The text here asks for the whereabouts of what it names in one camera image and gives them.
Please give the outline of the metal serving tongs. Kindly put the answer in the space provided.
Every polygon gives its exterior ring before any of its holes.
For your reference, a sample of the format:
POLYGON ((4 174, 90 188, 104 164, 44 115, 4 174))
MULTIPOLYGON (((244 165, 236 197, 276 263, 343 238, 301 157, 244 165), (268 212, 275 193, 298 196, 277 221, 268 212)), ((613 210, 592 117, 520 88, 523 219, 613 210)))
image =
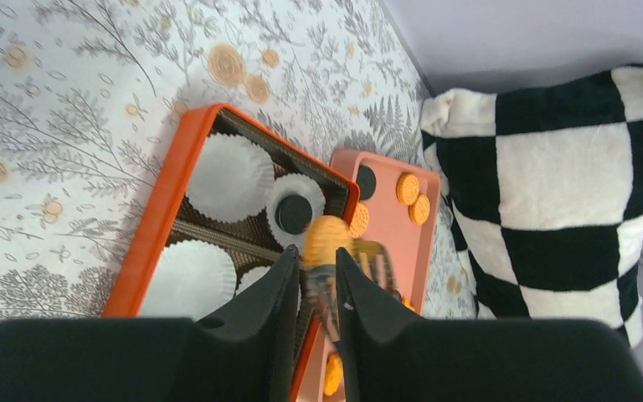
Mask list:
POLYGON ((356 306, 350 282, 354 276, 366 277, 398 302, 404 299, 388 249, 377 241, 353 240, 350 245, 309 241, 303 260, 310 303, 341 358, 347 356, 341 311, 356 306))

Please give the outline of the pink cookie tray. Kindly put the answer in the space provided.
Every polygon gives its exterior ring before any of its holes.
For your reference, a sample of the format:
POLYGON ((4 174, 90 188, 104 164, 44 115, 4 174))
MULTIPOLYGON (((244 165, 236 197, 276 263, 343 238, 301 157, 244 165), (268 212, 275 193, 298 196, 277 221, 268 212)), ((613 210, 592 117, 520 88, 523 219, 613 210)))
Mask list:
MULTIPOLYGON (((371 152, 338 149, 332 154, 331 168, 352 181, 357 180, 361 165, 372 169, 376 178, 373 195, 363 200, 370 212, 363 238, 388 248, 400 294, 409 300, 416 312, 422 312, 440 203, 440 176, 371 152), (409 207, 397 199, 397 182, 404 173, 412 173, 419 179, 419 191, 430 200, 430 215, 422 224, 413 222, 409 207)), ((318 318, 312 315, 293 379, 293 400, 345 400, 343 387, 330 397, 322 392, 325 365, 331 351, 332 345, 320 329, 318 318)))

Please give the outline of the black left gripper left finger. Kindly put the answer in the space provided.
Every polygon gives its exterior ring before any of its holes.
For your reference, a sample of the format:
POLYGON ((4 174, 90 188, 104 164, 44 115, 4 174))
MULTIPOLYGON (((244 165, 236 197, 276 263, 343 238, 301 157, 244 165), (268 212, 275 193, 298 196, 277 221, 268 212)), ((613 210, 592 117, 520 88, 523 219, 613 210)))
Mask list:
POLYGON ((0 401, 287 401, 300 254, 206 317, 0 322, 0 401))

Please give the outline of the orange cookie box with liners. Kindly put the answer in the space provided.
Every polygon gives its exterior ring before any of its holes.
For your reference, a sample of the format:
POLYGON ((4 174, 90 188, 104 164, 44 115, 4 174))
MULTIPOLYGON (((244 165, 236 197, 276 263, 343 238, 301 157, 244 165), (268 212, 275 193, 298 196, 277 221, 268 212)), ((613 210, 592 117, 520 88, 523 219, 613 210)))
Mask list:
MULTIPOLYGON (((307 155, 267 127, 227 104, 215 104, 183 115, 159 178, 116 278, 103 318, 141 318, 139 311, 164 248, 174 240, 208 241, 232 253, 235 267, 267 262, 271 266, 287 248, 271 243, 261 217, 223 224, 194 211, 184 195, 196 158, 215 130, 241 135, 270 153, 278 173, 300 173, 317 182, 326 198, 325 212, 350 220, 359 201, 359 187, 323 162, 307 155)), ((301 304, 294 326, 294 373, 311 323, 309 302, 301 304)))

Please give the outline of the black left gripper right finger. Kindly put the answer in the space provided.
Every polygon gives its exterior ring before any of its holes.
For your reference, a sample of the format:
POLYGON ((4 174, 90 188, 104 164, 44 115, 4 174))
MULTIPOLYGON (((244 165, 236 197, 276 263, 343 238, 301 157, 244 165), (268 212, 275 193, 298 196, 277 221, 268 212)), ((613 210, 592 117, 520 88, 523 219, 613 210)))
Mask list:
POLYGON ((364 276, 341 311, 349 401, 643 401, 625 340, 590 320, 434 320, 364 276))

